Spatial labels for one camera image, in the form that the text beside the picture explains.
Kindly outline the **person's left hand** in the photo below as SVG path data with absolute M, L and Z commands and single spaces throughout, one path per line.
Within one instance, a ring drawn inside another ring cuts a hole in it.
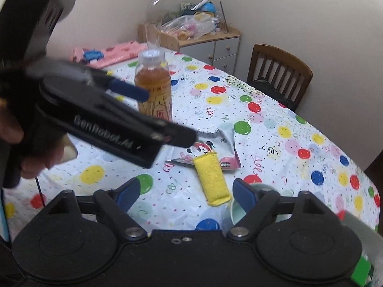
M 1 99 L 1 175 L 12 188 L 21 177 L 32 178 L 43 169 L 78 156 L 66 132 L 57 130 L 32 105 Z

